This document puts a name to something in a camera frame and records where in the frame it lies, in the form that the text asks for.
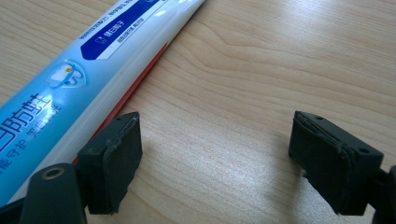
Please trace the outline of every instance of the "toothpaste tube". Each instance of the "toothpaste tube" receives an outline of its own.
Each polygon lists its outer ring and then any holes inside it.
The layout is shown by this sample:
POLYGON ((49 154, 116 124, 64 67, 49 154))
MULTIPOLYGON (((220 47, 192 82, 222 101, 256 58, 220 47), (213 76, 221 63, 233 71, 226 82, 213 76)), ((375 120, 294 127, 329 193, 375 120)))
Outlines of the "toothpaste tube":
POLYGON ((204 0, 122 0, 0 108, 0 206, 71 162, 204 0))

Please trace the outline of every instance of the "white cartoon icon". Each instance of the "white cartoon icon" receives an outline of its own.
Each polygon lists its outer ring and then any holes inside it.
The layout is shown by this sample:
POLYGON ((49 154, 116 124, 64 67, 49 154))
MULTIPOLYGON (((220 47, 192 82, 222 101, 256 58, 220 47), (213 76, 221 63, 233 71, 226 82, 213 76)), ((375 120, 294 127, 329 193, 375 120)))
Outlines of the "white cartoon icon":
POLYGON ((77 88, 86 85, 82 68, 70 61, 54 68, 45 81, 52 88, 77 88))

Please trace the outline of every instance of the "wooden table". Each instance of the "wooden table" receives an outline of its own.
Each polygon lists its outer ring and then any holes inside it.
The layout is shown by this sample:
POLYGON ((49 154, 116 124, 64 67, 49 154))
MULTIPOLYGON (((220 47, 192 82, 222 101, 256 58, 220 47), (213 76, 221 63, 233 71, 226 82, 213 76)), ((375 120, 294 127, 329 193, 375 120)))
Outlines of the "wooden table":
MULTIPOLYGON (((0 2, 0 105, 116 0, 0 2)), ((295 110, 396 164, 396 2, 207 0, 121 113, 144 155, 89 223, 370 223, 339 217, 288 157, 295 110)))

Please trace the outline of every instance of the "black plastic part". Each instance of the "black plastic part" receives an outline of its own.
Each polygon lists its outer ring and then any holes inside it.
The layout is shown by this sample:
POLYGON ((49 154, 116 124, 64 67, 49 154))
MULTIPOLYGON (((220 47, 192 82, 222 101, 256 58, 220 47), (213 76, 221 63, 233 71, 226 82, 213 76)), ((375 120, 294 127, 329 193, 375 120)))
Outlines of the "black plastic part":
POLYGON ((396 166, 380 171, 370 184, 370 205, 375 208, 373 223, 396 223, 396 166))
POLYGON ((322 117, 296 111, 289 154, 336 214, 363 215, 381 152, 322 117))
POLYGON ((52 165, 30 179, 21 224, 41 223, 87 223, 71 164, 52 165))
POLYGON ((7 206, 0 208, 0 223, 17 224, 20 223, 24 198, 19 199, 7 206))
POLYGON ((78 153, 78 174, 91 214, 118 212, 142 158, 139 114, 113 120, 78 153))

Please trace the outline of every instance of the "wood grain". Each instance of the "wood grain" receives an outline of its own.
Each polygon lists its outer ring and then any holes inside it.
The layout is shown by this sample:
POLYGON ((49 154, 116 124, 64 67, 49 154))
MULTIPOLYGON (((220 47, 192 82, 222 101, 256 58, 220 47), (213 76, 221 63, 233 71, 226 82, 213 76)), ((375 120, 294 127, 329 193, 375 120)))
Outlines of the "wood grain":
MULTIPOLYGON (((0 105, 116 0, 0 2, 0 105)), ((90 223, 371 223, 339 217, 288 157, 295 110, 396 164, 396 3, 207 0, 121 113, 144 156, 114 216, 90 223)))

